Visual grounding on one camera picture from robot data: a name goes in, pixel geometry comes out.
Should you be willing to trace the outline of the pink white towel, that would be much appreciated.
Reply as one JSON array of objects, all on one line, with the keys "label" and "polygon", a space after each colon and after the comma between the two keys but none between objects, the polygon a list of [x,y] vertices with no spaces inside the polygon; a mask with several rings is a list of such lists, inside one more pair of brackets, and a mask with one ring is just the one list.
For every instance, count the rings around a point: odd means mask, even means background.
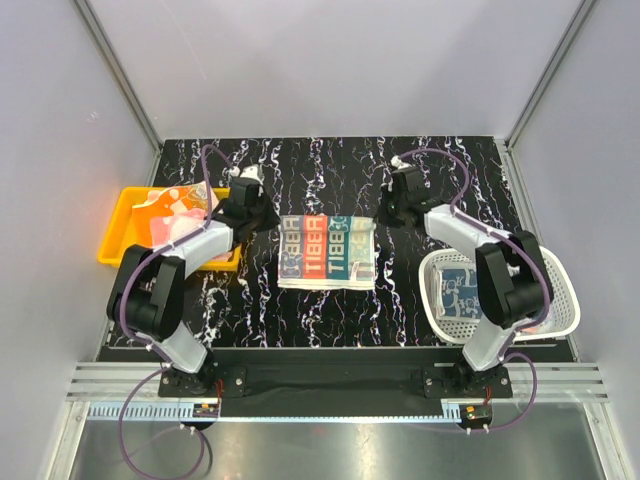
[{"label": "pink white towel", "polygon": [[221,255],[228,260],[230,230],[216,222],[211,222],[205,229],[205,220],[206,211],[199,207],[169,216],[152,217],[149,221],[149,246],[158,250],[169,245],[169,254],[177,254],[191,265],[206,263]]}]

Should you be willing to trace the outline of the multicolour rabbit letter towel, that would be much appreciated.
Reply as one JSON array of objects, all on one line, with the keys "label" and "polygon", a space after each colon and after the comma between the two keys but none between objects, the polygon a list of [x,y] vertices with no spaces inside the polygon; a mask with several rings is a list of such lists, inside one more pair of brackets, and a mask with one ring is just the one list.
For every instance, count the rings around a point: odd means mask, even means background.
[{"label": "multicolour rabbit letter towel", "polygon": [[288,215],[279,226],[278,286],[375,288],[375,223],[369,217]]}]

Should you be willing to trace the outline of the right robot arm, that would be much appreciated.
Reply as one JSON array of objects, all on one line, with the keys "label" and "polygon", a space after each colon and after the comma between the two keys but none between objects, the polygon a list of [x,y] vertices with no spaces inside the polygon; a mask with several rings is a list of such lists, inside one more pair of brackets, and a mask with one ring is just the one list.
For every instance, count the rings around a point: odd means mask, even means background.
[{"label": "right robot arm", "polygon": [[415,166],[393,168],[381,191],[378,223],[422,229],[475,263],[482,316],[451,377],[460,393],[476,396],[497,375],[516,332],[547,316],[553,291],[538,239],[494,229],[431,197]]}]

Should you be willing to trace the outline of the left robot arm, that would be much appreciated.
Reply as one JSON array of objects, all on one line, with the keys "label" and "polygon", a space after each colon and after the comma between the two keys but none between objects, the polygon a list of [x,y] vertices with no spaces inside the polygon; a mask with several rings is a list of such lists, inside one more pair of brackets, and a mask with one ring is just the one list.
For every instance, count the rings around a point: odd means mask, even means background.
[{"label": "left robot arm", "polygon": [[185,235],[155,248],[134,244],[125,250],[107,317],[160,356],[168,369],[181,373],[190,393],[208,394],[218,377],[211,352],[183,321],[186,280],[210,259],[279,223],[263,180],[245,169],[231,180],[229,196]]}]

